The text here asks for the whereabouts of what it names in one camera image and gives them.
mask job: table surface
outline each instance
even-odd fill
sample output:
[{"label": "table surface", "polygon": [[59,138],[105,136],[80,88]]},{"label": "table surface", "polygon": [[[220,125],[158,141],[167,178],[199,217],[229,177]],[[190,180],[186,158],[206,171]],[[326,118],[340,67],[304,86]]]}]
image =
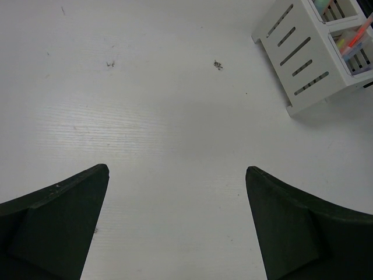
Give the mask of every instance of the table surface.
[{"label": "table surface", "polygon": [[290,118],[273,2],[1,1],[0,202],[108,164],[89,280],[266,279],[248,166],[373,214],[372,90]]}]

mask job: white table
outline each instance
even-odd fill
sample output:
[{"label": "white table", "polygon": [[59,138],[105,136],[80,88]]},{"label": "white table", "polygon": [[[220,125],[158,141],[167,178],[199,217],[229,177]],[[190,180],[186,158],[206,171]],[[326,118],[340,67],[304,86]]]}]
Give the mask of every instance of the white table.
[{"label": "white table", "polygon": [[108,164],[89,280],[265,279],[251,165],[373,214],[372,91],[291,119],[272,3],[1,1],[0,202]]}]

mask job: white tabletop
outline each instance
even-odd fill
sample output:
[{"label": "white tabletop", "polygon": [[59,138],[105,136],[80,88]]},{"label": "white tabletop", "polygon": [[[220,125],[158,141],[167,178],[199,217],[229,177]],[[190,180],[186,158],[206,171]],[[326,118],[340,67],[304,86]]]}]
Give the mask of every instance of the white tabletop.
[{"label": "white tabletop", "polygon": [[373,214],[372,90],[291,119],[273,2],[1,1],[0,202],[108,164],[89,280],[265,279],[252,165]]}]

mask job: pen holder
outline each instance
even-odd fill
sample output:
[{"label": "pen holder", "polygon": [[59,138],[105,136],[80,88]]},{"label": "pen holder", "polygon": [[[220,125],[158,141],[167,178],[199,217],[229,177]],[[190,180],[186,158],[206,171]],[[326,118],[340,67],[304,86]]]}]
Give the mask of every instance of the pen holder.
[{"label": "pen holder", "polygon": [[[290,116],[373,82],[373,70],[358,71],[373,63],[373,41],[347,62],[336,45],[344,31],[365,21],[356,0],[334,0],[323,15],[312,0],[277,0],[259,22],[252,38],[262,42],[276,70]],[[367,33],[373,35],[371,27]]]}]

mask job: white plastic basket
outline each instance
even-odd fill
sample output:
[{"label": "white plastic basket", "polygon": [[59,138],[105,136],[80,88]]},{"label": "white plastic basket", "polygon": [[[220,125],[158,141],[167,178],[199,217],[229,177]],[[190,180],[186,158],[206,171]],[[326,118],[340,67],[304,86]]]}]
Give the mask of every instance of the white plastic basket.
[{"label": "white plastic basket", "polygon": [[[261,41],[291,105],[290,116],[336,94],[351,93],[373,82],[373,41],[345,62],[335,40],[366,20],[355,0],[334,0],[320,15],[312,0],[277,0],[252,34]],[[373,36],[371,27],[367,32]]]}]

